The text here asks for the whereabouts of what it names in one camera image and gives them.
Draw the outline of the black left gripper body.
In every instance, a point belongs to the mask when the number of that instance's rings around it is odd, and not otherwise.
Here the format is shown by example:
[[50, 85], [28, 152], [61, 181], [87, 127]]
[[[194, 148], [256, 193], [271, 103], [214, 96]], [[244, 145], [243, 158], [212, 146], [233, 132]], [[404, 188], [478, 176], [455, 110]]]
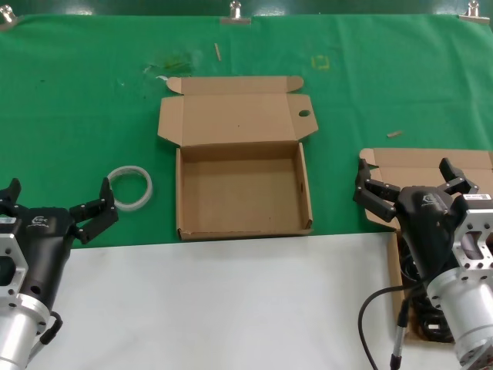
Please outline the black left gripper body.
[[16, 237], [28, 264], [20, 292], [52, 308], [74, 241], [74, 220], [58, 207], [25, 208], [19, 216]]

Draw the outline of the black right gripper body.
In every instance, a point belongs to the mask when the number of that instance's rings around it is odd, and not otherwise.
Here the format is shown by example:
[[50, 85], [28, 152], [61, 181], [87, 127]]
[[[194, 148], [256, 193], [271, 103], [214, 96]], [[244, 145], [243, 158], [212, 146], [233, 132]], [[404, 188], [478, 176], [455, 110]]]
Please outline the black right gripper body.
[[467, 186], [411, 186], [399, 193], [396, 217], [422, 280], [458, 266], [451, 249], [465, 219], [467, 193]]

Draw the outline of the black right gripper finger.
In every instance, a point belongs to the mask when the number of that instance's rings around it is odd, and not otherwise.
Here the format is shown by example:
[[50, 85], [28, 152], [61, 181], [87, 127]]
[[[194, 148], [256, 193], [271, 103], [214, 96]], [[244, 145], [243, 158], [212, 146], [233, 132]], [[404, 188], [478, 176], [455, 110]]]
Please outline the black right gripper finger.
[[371, 169], [364, 159], [359, 159], [353, 201], [385, 222], [396, 216], [394, 204], [401, 188], [371, 178]]
[[469, 180], [447, 157], [441, 160], [439, 170], [444, 179], [444, 183], [438, 187], [440, 200], [452, 200], [455, 194], [476, 194], [479, 191], [479, 186]]

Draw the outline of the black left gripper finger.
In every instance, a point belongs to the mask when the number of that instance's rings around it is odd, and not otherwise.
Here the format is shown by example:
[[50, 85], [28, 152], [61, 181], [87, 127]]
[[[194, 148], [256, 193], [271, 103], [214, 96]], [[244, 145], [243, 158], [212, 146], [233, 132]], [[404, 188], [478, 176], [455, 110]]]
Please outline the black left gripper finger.
[[72, 234], [82, 244], [87, 244], [119, 220], [109, 179], [103, 178], [99, 198], [71, 207], [74, 220]]
[[1, 215], [19, 216], [25, 207], [19, 205], [17, 200], [22, 191], [22, 185], [18, 178], [13, 178], [11, 183], [1, 190]]

